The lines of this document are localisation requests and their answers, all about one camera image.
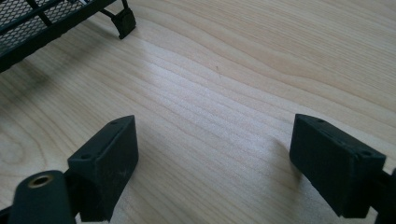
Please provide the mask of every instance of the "wooden table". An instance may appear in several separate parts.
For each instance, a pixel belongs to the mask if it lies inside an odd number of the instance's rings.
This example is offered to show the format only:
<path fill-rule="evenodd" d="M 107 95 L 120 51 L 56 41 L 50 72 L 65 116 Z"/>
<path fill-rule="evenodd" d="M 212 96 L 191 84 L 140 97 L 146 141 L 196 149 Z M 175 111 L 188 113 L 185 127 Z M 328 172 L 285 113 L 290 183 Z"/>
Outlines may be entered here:
<path fill-rule="evenodd" d="M 131 0 L 0 74 L 0 205 L 135 115 L 140 161 L 112 223 L 374 223 L 335 215 L 293 171 L 294 115 L 326 119 L 396 167 L 392 0 Z"/>

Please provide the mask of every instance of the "black plastic part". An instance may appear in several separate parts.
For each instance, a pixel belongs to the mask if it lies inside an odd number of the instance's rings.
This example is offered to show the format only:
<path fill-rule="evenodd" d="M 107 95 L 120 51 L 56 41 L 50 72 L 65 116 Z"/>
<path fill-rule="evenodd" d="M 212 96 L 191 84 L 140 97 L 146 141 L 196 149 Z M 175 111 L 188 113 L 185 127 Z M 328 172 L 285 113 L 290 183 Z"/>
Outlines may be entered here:
<path fill-rule="evenodd" d="M 119 38 L 123 39 L 136 27 L 136 20 L 134 19 L 134 13 L 130 8 L 125 8 L 123 11 L 111 18 L 117 30 L 119 30 Z"/>
<path fill-rule="evenodd" d="M 366 217 L 385 159 L 322 119 L 295 116 L 290 160 L 338 216 Z"/>
<path fill-rule="evenodd" d="M 134 116 L 108 123 L 68 159 L 68 173 L 79 177 L 83 194 L 79 210 L 82 221 L 111 219 L 137 161 Z"/>
<path fill-rule="evenodd" d="M 18 185 L 8 224 L 26 223 L 76 223 L 62 172 L 42 172 Z"/>
<path fill-rule="evenodd" d="M 64 174 L 47 171 L 22 181 L 0 224 L 110 220 L 138 161 L 134 116 L 109 122 L 69 159 Z"/>
<path fill-rule="evenodd" d="M 373 190 L 377 192 L 373 208 L 378 211 L 375 224 L 396 223 L 396 169 L 389 176 L 385 172 L 374 180 Z"/>

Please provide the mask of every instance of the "black plastic block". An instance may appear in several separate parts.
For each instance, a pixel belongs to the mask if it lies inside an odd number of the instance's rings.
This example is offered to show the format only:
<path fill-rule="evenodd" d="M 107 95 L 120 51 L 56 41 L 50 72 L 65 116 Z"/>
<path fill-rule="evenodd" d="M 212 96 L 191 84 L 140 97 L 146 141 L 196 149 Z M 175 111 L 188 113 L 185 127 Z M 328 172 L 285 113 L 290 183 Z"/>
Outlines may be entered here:
<path fill-rule="evenodd" d="M 131 33 L 136 27 L 134 13 L 128 7 L 115 15 L 111 20 L 113 21 L 114 25 L 116 25 L 117 30 L 120 33 L 120 39 L 123 39 L 125 36 Z"/>
<path fill-rule="evenodd" d="M 76 223 L 60 171 L 31 175 L 17 187 L 8 224 Z"/>
<path fill-rule="evenodd" d="M 366 217 L 369 181 L 382 172 L 385 159 L 322 119 L 295 116 L 290 160 L 338 216 Z"/>
<path fill-rule="evenodd" d="M 110 220 L 138 161 L 134 116 L 115 119 L 68 159 L 80 176 L 82 221 Z"/>

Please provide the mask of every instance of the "wood grain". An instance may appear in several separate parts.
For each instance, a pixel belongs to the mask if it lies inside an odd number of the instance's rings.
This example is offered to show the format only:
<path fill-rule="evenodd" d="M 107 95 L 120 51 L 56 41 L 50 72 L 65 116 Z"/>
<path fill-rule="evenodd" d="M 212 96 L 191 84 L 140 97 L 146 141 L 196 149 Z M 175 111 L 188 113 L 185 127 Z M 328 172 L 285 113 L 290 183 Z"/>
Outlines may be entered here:
<path fill-rule="evenodd" d="M 117 39 L 97 14 L 0 74 L 0 205 L 112 119 L 140 161 L 112 223 L 374 223 L 339 218 L 292 169 L 295 113 L 396 167 L 392 0 L 133 0 Z M 110 9 L 120 9 L 120 3 Z"/>

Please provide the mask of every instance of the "metal mesh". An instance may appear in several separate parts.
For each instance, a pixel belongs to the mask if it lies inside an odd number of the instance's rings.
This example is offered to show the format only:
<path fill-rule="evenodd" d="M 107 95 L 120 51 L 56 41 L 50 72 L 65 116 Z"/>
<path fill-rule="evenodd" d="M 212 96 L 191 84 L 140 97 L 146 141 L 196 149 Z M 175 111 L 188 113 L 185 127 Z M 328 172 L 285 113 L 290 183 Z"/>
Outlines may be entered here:
<path fill-rule="evenodd" d="M 50 0 L 36 0 L 39 6 L 44 5 L 48 1 Z M 0 28 L 32 10 L 25 0 L 0 0 L 0 2 Z M 81 7 L 83 7 L 83 5 L 80 2 L 72 4 L 64 0 L 55 7 L 51 7 L 44 11 L 44 14 L 52 23 L 55 23 Z M 8 31 L 4 35 L 0 35 L 0 55 L 16 47 L 28 38 L 37 35 L 46 28 L 47 26 L 44 22 L 36 16 L 15 29 Z"/>

